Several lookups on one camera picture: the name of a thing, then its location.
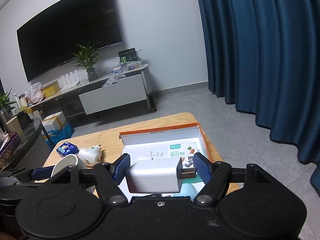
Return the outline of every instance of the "white wall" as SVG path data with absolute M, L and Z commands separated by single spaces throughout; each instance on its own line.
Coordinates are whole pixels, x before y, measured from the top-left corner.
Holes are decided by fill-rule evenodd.
M 75 69 L 57 67 L 28 83 L 17 32 L 32 17 L 59 0 L 9 0 L 0 10 L 0 77 L 4 90 L 21 94 L 36 81 L 43 85 Z M 155 90 L 208 80 L 202 23 L 197 0 L 115 0 L 124 44 L 101 50 L 98 75 L 116 63 L 118 51 L 135 47 L 149 63 Z

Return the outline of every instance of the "wooden table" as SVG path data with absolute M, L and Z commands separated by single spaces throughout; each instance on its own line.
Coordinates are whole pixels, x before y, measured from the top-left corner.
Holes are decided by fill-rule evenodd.
M 129 124 L 109 130 L 104 130 L 100 132 L 95 132 L 91 134 L 86 134 L 74 138 L 68 139 L 68 142 L 75 144 L 79 149 L 82 147 L 89 148 L 93 145 L 100 145 L 102 148 L 102 162 L 113 163 L 122 153 L 123 143 L 119 139 L 119 133 L 123 131 L 132 131 L 132 130 L 141 130 L 141 129 L 150 129 L 158 128 L 171 125 L 179 125 L 186 123 L 197 122 L 195 117 L 191 113 L 180 113 L 173 114 L 165 117 L 160 117 L 144 122 L 138 122 L 134 124 Z M 209 137 L 204 133 L 205 141 L 208 146 L 209 155 L 212 162 L 223 161 L 216 148 L 210 141 Z M 61 159 L 60 155 L 57 153 L 56 149 L 64 143 L 66 140 L 60 141 L 56 147 L 53 149 L 49 155 L 47 161 L 44 164 L 44 167 L 55 165 L 58 160 Z M 239 189 L 237 183 L 231 183 L 228 192 L 232 192 Z

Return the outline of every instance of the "metal prong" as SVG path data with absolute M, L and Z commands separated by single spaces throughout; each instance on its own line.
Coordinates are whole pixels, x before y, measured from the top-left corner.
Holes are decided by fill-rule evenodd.
M 180 179 L 192 179 L 196 177 L 196 168 L 186 168 L 180 170 Z

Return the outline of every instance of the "power adapter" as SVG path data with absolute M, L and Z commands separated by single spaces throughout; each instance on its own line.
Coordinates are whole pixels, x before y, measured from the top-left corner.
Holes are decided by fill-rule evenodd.
M 196 168 L 182 168 L 181 158 L 137 161 L 126 170 L 130 193 L 178 193 L 182 180 L 196 177 Z

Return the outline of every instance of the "blue gripper pad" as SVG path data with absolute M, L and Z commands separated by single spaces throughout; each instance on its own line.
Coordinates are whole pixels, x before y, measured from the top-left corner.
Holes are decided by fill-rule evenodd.
M 43 179 L 48 179 L 51 177 L 53 168 L 54 166 L 34 169 L 33 172 L 31 173 L 31 179 L 38 180 L 38 181 Z
M 197 169 L 197 173 L 204 182 L 207 184 L 212 177 L 212 162 L 210 162 L 201 153 L 196 153 L 193 156 L 193 166 Z
M 124 157 L 116 166 L 115 174 L 112 176 L 117 185 L 121 183 L 125 176 L 126 169 L 130 168 L 130 155 Z

